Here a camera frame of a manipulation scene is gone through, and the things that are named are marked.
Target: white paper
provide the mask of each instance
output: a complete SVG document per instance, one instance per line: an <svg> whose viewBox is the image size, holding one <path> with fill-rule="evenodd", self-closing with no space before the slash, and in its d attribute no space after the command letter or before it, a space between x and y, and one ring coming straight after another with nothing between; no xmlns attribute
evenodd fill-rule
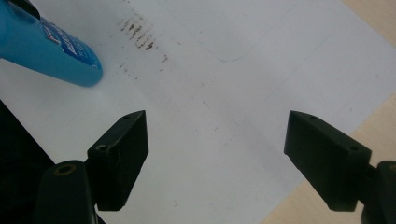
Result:
<svg viewBox="0 0 396 224"><path fill-rule="evenodd" d="M340 1L35 4L105 70L81 88L0 61L1 99L55 162L147 110L150 152L109 224L259 223L303 179L289 111L351 133L396 84L395 48Z"/></svg>

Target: blue plastic bottle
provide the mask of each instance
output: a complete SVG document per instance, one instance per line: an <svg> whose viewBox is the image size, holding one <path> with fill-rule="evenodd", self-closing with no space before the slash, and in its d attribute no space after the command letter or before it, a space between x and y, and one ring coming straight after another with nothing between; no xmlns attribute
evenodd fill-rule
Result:
<svg viewBox="0 0 396 224"><path fill-rule="evenodd" d="M0 58L80 86L96 84L103 70L93 51L31 9L27 0L0 0Z"/></svg>

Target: bottle label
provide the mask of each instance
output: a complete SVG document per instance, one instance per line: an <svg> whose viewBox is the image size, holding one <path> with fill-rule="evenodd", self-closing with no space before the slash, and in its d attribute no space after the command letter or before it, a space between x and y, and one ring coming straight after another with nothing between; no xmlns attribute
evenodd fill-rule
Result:
<svg viewBox="0 0 396 224"><path fill-rule="evenodd" d="M87 46L82 44L77 38L71 36L54 23L41 18L41 25L44 36L59 45L62 51L69 56L95 68L99 68L99 62L92 57L92 52Z"/></svg>

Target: pencil mark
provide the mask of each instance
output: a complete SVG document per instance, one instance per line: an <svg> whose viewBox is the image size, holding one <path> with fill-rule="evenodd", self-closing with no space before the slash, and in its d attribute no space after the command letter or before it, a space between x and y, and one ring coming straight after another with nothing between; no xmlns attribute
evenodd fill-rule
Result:
<svg viewBox="0 0 396 224"><path fill-rule="evenodd" d="M310 59L319 49L319 47L321 47L324 43L326 43L326 41L332 36L332 34L328 34L326 35L322 41L320 41L320 43L317 44L317 46L299 63L297 64L297 66L294 67L294 69L281 81L281 83L279 83L278 85L275 86L275 88L270 92L269 95L267 95L266 97L264 97L264 99L261 101L260 104L258 104L257 106L255 106L251 112L249 113L250 115L253 114L254 111L259 110L262 106L265 105L265 103L271 99L273 97L273 95L282 88L282 86L291 78L293 77L293 75L295 73L297 73L300 68L304 65L304 63L306 63L306 61L308 59ZM245 122L246 120L248 120L250 118L250 116L247 116L244 118L243 122Z"/></svg>
<svg viewBox="0 0 396 224"><path fill-rule="evenodd" d="M249 44L246 48L238 48L235 49L235 53L230 54L224 54L222 53L224 50L223 48L213 48L212 45L207 45L206 41L202 39L203 33L205 33L205 30L195 30L193 29L194 26L189 25L189 20L185 20L181 17L179 17L175 12L173 8L170 8L167 4L163 3L163 1L156 1L157 4L167 10L174 18L175 20L180 24L181 27L183 27L193 38L194 40L200 44L207 52L209 52L211 55L217 58L222 63L234 63L240 60L243 60L246 56L248 56L251 51L257 48L260 43L269 35L271 34L275 28L277 27L277 23L269 27L269 29L266 29L265 31L261 32L261 34L258 35L257 38L255 38L255 41L251 41L251 44ZM300 0L294 0L292 3L290 3L290 7L286 8L285 11L282 12L282 15L280 15L280 20L283 21L288 18L289 14L291 11L295 10L300 4Z"/></svg>
<svg viewBox="0 0 396 224"><path fill-rule="evenodd" d="M236 122L236 120L235 120L235 119L233 119L233 123L234 123L236 126L238 126L238 127L239 127L239 123L238 123L238 122Z"/></svg>
<svg viewBox="0 0 396 224"><path fill-rule="evenodd" d="M205 101L202 101L202 103L210 110L210 106Z"/></svg>
<svg viewBox="0 0 396 224"><path fill-rule="evenodd" d="M123 22L123 19L121 19L121 20L117 23L117 25L121 25L122 22Z"/></svg>

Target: table surface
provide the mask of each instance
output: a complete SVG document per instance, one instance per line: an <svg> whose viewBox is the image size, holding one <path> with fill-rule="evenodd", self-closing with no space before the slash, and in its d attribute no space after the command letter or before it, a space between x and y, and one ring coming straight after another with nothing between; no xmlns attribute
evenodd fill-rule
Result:
<svg viewBox="0 0 396 224"><path fill-rule="evenodd" d="M396 47L395 0L344 0L358 15ZM373 151L371 164L396 161L396 92L351 135ZM353 213L331 211L307 180L297 187L262 224L361 223L363 205Z"/></svg>

